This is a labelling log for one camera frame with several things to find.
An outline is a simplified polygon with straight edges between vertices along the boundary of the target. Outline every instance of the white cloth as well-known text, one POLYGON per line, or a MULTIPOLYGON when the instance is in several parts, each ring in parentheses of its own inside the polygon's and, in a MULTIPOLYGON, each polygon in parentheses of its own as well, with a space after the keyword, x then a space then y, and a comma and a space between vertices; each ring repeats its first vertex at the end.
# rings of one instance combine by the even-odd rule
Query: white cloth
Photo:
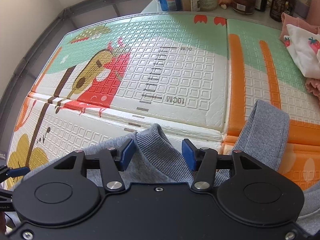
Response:
POLYGON ((320 79, 320 35, 287 24, 289 36, 284 36, 294 63, 305 77, 320 79))

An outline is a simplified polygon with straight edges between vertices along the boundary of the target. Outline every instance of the ribbed collar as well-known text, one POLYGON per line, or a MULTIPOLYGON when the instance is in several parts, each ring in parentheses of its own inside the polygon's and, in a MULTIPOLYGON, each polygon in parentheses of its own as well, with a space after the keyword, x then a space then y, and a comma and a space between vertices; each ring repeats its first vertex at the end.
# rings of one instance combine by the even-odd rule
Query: ribbed collar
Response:
POLYGON ((182 154, 171 145, 159 124, 137 133, 136 138, 141 152, 159 171, 176 182, 193 181, 182 154))

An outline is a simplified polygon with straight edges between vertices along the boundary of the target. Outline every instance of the foam mat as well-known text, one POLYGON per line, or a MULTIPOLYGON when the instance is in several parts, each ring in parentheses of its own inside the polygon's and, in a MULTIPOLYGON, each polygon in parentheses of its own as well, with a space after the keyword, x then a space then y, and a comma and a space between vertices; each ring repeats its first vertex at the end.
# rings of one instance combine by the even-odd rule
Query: foam mat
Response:
POLYGON ((189 138, 227 153, 260 98, 290 115, 279 172, 307 188, 320 179, 320 109, 278 36, 193 13, 122 17, 68 33, 24 101, 8 165, 33 169, 155 122, 178 150, 189 138))

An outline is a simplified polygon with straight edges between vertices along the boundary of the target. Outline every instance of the barcode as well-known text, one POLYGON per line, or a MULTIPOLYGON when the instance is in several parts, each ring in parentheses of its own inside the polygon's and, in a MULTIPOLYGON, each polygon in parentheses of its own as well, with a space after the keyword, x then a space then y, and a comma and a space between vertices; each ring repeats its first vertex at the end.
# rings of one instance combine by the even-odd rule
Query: barcode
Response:
POLYGON ((237 9, 240 11, 245 11, 245 6, 237 3, 237 9))
POLYGON ((167 1, 168 11, 176 11, 176 1, 167 1))

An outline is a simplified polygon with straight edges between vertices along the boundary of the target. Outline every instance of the pink cloth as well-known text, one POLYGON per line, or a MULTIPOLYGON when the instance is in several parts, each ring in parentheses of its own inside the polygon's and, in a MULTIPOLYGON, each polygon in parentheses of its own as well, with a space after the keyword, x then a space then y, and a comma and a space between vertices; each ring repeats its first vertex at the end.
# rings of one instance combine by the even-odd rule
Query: pink cloth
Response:
POLYGON ((282 19, 282 32, 280 34, 280 40, 284 42, 284 35, 289 35, 287 30, 287 24, 292 24, 294 26, 297 26, 299 28, 302 28, 304 30, 307 30, 308 32, 314 33, 314 34, 320 34, 320 26, 314 26, 310 25, 309 23, 305 22, 304 20, 300 18, 294 18, 288 14, 282 13, 281 15, 282 19))
POLYGON ((314 78, 306 79, 307 91, 313 93, 316 97, 320 99, 320 80, 314 78))

